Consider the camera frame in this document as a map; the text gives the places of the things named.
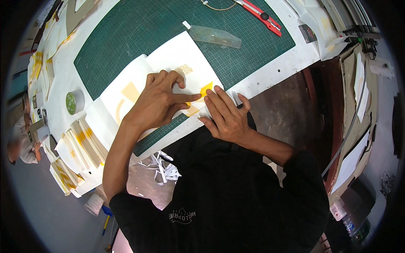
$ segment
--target cutting mat grid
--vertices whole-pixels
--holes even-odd
[[[214,11],[200,0],[120,1],[100,21],[77,55],[74,64],[91,98],[95,100],[136,57],[149,55],[172,37],[187,30],[182,24],[227,31],[242,40],[240,49],[198,42],[197,46],[222,82],[225,90],[293,48],[295,43],[280,19],[263,0],[252,1],[281,26],[278,37],[240,5]],[[233,1],[212,0],[217,9]],[[139,156],[187,119],[178,116],[137,143]]]

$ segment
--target wire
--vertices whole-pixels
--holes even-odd
[[[110,245],[113,243],[111,240],[113,239],[114,225],[115,225],[115,217],[113,216],[113,224],[111,225]]]
[[[326,174],[326,172],[329,170],[329,168],[332,166],[333,162],[336,160],[338,154],[340,154],[340,151],[343,148],[343,145],[345,144],[345,142],[347,141],[347,137],[350,134],[350,131],[353,128],[354,122],[356,120],[357,117],[357,113],[358,110],[360,109],[360,104],[361,104],[361,100],[363,98],[363,92],[364,92],[364,87],[366,86],[366,70],[367,68],[364,69],[364,81],[363,81],[363,89],[361,90],[361,95],[360,95],[360,99],[359,99],[359,103],[357,105],[357,109],[356,112],[354,113],[353,119],[352,119],[352,123],[350,124],[349,130],[347,131],[346,137],[344,138],[344,140],[342,141],[342,144],[340,144],[339,149],[336,151],[336,154],[333,156],[332,160],[330,161],[330,163],[328,164],[328,166],[326,167],[326,169],[322,172],[322,177]]]
[[[237,4],[237,2],[235,2],[231,7],[228,7],[226,9],[215,9],[215,8],[209,6],[208,4],[205,4],[205,6],[207,6],[208,8],[210,8],[210,9],[212,9],[214,11],[226,11],[226,10],[229,10],[230,8],[232,8],[233,6],[235,6],[236,4]]]

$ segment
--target printed logo on shirt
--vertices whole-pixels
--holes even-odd
[[[172,213],[169,213],[169,219],[172,223],[188,224],[194,216],[196,216],[196,212],[186,212],[183,207],[178,211],[173,210]]]

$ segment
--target plastic bottle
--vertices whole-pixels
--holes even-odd
[[[358,227],[355,227],[352,220],[350,219],[349,215],[345,215],[342,218],[343,224],[346,227],[347,232],[349,233],[350,237],[353,237],[357,231],[358,231]]]

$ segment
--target man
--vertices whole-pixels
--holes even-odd
[[[37,164],[41,160],[39,148],[41,143],[30,142],[27,131],[30,126],[30,118],[27,113],[22,116],[13,128],[13,134],[7,144],[7,154],[12,165],[18,157],[26,164]]]
[[[131,152],[146,130],[168,124],[197,95],[175,71],[149,74],[124,117],[104,167],[103,187],[119,227],[141,252],[309,252],[326,227],[328,198],[316,162],[306,151],[264,136],[248,120],[249,100],[238,109],[220,87],[204,98],[214,120],[180,140],[173,164],[182,175],[162,211],[126,191]],[[284,167],[280,187],[262,156]]]

